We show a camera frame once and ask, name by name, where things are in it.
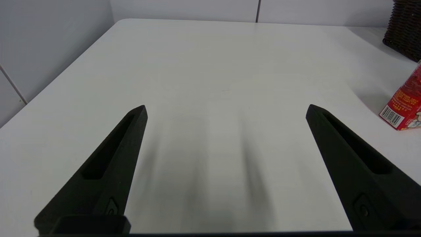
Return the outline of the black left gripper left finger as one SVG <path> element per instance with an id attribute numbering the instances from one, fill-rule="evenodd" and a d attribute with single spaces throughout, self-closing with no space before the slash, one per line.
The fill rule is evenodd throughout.
<path id="1" fill-rule="evenodd" d="M 120 235 L 148 115 L 129 111 L 34 219 L 40 235 Z"/>

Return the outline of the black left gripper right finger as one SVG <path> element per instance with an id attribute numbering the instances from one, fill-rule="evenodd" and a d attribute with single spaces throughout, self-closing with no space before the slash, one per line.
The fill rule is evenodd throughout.
<path id="1" fill-rule="evenodd" d="M 420 231 L 418 183 L 322 107 L 306 120 L 354 231 Z"/>

